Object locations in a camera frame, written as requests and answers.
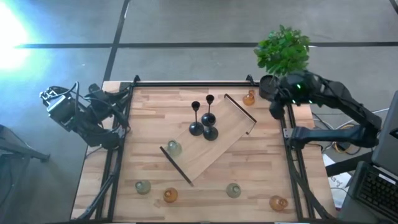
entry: black candlestick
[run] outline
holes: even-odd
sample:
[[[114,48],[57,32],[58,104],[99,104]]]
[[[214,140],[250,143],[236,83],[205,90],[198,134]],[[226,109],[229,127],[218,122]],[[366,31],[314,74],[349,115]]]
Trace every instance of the black candlestick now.
[[[214,141],[218,137],[218,130],[215,127],[207,127],[205,132],[203,132],[203,136],[206,140]]]
[[[189,126],[189,132],[194,136],[199,136],[203,133],[204,127],[201,122],[198,122],[197,112],[199,110],[200,103],[197,101],[192,102],[192,109],[195,111],[195,122]]]
[[[214,100],[213,95],[206,96],[206,101],[209,104],[209,111],[201,117],[201,122],[203,123],[204,126],[210,127],[216,123],[216,116],[210,113],[210,105],[212,104],[213,100]]]

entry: concrete floor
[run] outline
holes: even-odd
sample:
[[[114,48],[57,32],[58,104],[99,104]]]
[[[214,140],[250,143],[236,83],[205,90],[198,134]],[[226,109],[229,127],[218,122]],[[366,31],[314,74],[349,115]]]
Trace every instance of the concrete floor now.
[[[48,163],[29,164],[5,223],[69,219],[86,144],[48,118],[39,92],[77,80],[83,93],[91,83],[101,85],[111,49],[10,50],[3,44],[112,43],[123,1],[0,1],[0,17],[15,16],[0,21],[8,29],[0,37],[6,49],[0,51],[0,123],[51,153]],[[301,29],[313,42],[398,41],[389,0],[131,0],[120,42],[257,42],[279,24]],[[379,110],[397,90],[397,56],[398,47],[311,48],[309,69],[343,82],[359,102]],[[252,48],[119,49],[110,80],[242,80],[247,74],[265,74]],[[349,120],[338,110],[312,108],[334,127]]]

